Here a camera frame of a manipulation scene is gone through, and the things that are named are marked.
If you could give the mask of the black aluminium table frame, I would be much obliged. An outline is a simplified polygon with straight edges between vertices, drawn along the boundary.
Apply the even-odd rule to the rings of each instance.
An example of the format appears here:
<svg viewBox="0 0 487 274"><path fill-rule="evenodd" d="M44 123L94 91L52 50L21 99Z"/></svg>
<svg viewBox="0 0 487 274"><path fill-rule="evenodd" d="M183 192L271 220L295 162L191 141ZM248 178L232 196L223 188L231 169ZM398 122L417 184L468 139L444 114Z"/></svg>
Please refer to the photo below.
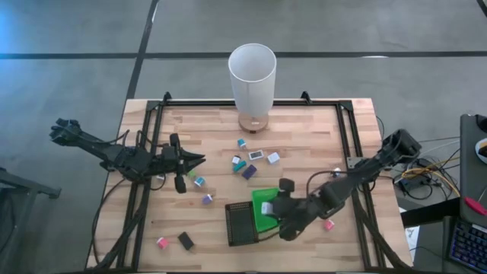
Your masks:
<svg viewBox="0 0 487 274"><path fill-rule="evenodd" d="M227 204L247 202L253 190L275 187L282 177L295 182L295 196L303 196L307 186L326 179L326 169L345 168L347 157L374 155L381 137L371 99L277 100L269 125L256 134L244 132L237 117L231 99L129 100L120 124L128 144L143 128L160 143L177 133L185 150L205 155L195 169L205 184L197 187L187 180L186 193L179 194L172 177L153 179L144 188L112 172L97 223L96 250L89 253L87 265L95 266L107 255L143 198L148 199L146 216L113 262L113 268L124 272L347 272L389 265L371 235L358 226L351 200L333 216L331 231L317 219L294 241L268 231L256 244L229 247L225 221ZM238 139L246 148L239 148ZM249 153L259 150L264 157L251 161ZM276 164L267 160L273 152L280 156ZM236 173L235 155L247 163ZM246 180L242 173L251 164L257 172ZM204 205L207 194L213 201ZM184 231L195 244L191 250L177 238ZM160 237L168 241L164 250L157 245Z"/></svg>

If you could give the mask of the black rectangular clock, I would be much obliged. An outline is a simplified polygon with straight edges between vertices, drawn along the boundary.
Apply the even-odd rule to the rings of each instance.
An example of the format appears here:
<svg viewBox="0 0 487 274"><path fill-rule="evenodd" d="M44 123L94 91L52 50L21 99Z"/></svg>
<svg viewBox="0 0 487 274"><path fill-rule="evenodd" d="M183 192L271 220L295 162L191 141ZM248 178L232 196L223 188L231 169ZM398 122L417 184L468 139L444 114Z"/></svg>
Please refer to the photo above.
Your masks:
<svg viewBox="0 0 487 274"><path fill-rule="evenodd" d="M185 250L191 250L195 245L193 240L185 231L179 234L177 238Z"/></svg>

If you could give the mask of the black power box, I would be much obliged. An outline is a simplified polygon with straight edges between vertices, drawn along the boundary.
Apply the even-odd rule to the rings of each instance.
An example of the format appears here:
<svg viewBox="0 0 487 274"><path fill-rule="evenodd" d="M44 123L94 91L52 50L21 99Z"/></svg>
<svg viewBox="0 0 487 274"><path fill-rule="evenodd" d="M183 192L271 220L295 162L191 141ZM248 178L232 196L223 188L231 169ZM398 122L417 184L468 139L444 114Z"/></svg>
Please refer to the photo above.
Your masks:
<svg viewBox="0 0 487 274"><path fill-rule="evenodd" d="M398 182L400 189L403 192L410 192L422 186L423 179L421 177L403 178Z"/></svg>

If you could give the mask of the red handled tool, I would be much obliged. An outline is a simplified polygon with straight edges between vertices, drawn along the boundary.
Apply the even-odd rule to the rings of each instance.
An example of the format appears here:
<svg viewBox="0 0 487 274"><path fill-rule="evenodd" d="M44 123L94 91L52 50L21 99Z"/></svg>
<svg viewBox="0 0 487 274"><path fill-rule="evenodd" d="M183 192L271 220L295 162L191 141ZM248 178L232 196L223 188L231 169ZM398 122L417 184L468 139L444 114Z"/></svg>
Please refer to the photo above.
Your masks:
<svg viewBox="0 0 487 274"><path fill-rule="evenodd" d="M478 201L470 197L465 197L464 202L466 205L479 215L486 216L487 209Z"/></svg>

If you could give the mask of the white paper sheet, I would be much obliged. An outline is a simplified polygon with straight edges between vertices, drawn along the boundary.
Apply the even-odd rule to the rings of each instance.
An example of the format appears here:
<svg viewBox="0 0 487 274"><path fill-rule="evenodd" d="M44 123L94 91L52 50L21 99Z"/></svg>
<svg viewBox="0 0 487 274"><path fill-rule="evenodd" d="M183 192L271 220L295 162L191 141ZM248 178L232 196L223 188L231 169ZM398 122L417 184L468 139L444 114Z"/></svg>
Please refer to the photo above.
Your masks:
<svg viewBox="0 0 487 274"><path fill-rule="evenodd" d="M406 234L406 241L408 244L409 249L413 249L416 247L417 242L418 242L418 236L419 236L419 226L415 227L410 227L405 229L405 234Z"/></svg>

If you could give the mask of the white round object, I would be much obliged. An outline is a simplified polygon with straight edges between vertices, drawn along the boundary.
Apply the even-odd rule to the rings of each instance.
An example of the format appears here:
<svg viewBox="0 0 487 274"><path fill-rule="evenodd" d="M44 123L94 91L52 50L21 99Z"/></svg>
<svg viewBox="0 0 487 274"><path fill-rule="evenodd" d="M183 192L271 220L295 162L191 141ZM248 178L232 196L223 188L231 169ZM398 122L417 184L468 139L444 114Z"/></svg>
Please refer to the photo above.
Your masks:
<svg viewBox="0 0 487 274"><path fill-rule="evenodd" d="M479 160L487 164L487 138L481 139L476 143L475 152Z"/></svg>

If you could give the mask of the green plastic basket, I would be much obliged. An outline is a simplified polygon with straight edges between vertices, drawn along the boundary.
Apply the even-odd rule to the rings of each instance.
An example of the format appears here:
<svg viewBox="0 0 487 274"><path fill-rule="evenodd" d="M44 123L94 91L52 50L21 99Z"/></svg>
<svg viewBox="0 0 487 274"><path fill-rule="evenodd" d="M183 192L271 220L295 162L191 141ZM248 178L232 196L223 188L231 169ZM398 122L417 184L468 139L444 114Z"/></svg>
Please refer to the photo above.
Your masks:
<svg viewBox="0 0 487 274"><path fill-rule="evenodd" d="M276 226L266 224L266 217L265 215L261 214L261 205L263 202L268 202L271 198L276 196L278 192L279 189L277 187L252 191L251 197L253 202L253 214L258 232L265 232Z"/></svg>

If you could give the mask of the black desk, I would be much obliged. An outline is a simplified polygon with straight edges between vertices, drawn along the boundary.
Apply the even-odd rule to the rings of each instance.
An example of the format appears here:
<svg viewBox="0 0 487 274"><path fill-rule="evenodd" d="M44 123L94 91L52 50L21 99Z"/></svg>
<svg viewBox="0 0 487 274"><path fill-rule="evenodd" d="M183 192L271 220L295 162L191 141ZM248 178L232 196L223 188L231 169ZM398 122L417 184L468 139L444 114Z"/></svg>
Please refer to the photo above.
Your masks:
<svg viewBox="0 0 487 274"><path fill-rule="evenodd" d="M445 229L443 257L452 262L454 261L448 257L447 253L453 226L457 220L487 228L487 215L477 214L464 202L465 197L470 197L487 209L487 164L481 162L475 152L476 143L485 138L487 138L487 133L478 128L475 115L463 114L460 118L460 196L447 202L413 209L401 214L406 227L442 220Z"/></svg>

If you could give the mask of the backlit computer keyboard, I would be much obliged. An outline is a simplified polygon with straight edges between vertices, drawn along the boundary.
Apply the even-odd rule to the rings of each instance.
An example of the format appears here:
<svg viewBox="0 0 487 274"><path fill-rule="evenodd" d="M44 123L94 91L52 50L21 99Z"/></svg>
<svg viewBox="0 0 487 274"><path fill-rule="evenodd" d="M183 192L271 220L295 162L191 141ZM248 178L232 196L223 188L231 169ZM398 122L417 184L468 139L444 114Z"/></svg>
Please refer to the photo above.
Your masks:
<svg viewBox="0 0 487 274"><path fill-rule="evenodd" d="M457 220L447 255L454 262L487 274L487 228Z"/></svg>

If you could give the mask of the white shade wooden base lamp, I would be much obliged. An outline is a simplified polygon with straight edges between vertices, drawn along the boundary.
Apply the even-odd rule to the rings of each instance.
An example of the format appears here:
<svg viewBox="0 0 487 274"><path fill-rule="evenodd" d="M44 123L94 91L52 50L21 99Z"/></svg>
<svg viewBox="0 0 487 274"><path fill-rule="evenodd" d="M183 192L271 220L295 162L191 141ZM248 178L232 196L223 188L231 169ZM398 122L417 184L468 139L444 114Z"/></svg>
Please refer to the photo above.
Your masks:
<svg viewBox="0 0 487 274"><path fill-rule="evenodd" d="M258 133L267 127L275 96L276 69L275 53L265 45L248 43L231 53L228 71L242 130Z"/></svg>

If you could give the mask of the dark grey bench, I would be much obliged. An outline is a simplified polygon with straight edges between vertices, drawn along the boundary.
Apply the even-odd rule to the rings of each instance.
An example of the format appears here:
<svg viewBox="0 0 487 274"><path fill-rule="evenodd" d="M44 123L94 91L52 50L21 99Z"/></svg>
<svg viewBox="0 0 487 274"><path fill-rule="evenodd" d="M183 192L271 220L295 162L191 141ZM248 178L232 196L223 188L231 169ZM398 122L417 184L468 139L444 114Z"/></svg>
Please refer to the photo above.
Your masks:
<svg viewBox="0 0 487 274"><path fill-rule="evenodd" d="M12 222L9 235L0 245L0 274L9 274L14 266L14 257L23 240L33 204L41 193L50 199L58 199L61 188L24 179L0 167L0 200L11 204L11 217L2 218L0 213L0 220L10 219Z"/></svg>

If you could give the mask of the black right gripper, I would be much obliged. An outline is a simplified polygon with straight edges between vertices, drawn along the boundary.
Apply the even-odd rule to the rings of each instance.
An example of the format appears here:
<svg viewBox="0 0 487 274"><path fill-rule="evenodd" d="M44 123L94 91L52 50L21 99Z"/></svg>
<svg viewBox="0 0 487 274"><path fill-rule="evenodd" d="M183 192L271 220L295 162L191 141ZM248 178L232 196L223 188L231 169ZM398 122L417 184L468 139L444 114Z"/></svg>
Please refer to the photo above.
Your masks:
<svg viewBox="0 0 487 274"><path fill-rule="evenodd" d="M279 225L279 237L293 241L319 215L319 207L310 198L291 197L294 181L281 178L279 192L268 203L273 206L273 214L265 215L267 225Z"/></svg>

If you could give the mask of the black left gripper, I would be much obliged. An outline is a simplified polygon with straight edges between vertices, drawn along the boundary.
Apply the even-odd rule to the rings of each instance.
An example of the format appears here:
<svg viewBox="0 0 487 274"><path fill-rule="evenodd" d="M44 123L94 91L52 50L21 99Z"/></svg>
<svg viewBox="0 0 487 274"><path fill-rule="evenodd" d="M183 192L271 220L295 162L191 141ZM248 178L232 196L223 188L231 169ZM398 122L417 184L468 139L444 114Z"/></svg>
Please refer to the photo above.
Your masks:
<svg viewBox="0 0 487 274"><path fill-rule="evenodd" d="M176 191L178 193L186 193L183 172L190 172L198 165L204 163L205 155L188 152L184 149L181 150L180 139L177 133L172 133L170 142L162 145L161 154L164 160L165 172L175 173L174 184Z"/></svg>

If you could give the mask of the black plastic basket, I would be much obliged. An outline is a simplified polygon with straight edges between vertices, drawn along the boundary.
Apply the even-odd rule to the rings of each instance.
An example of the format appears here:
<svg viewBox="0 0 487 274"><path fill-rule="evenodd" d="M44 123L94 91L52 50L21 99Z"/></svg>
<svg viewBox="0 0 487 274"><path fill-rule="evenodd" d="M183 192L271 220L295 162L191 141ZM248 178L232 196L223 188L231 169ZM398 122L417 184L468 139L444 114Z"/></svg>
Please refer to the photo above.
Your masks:
<svg viewBox="0 0 487 274"><path fill-rule="evenodd" d="M251 201L231 203L227 204L224 209L228 246L256 244L259 241L259 235L253 215L253 203Z"/></svg>

